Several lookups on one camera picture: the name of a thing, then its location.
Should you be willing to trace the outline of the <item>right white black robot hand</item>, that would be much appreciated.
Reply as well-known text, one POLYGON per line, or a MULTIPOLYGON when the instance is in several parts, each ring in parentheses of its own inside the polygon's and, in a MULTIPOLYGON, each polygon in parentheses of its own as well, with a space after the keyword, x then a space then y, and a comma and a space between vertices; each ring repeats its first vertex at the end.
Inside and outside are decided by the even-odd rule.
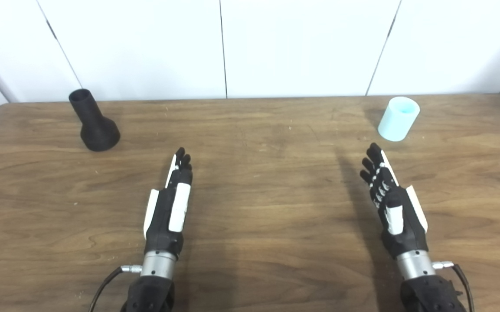
POLYGON ((370 144, 366 155, 359 175, 369 187, 369 197, 380 218, 384 248, 393 259, 410 251, 428 251, 425 216, 419 212, 420 205, 412 201, 411 188, 400 186, 378 144, 370 144))

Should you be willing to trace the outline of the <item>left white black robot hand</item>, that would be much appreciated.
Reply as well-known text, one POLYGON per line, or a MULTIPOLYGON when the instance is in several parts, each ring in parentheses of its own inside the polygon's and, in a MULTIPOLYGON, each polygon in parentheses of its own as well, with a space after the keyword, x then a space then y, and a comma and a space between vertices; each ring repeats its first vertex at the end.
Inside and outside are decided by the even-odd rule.
POLYGON ((143 227, 146 254, 167 252, 179 257, 182 252, 193 182, 190 160, 190 154, 179 148, 173 155, 164 188, 150 192, 143 227))

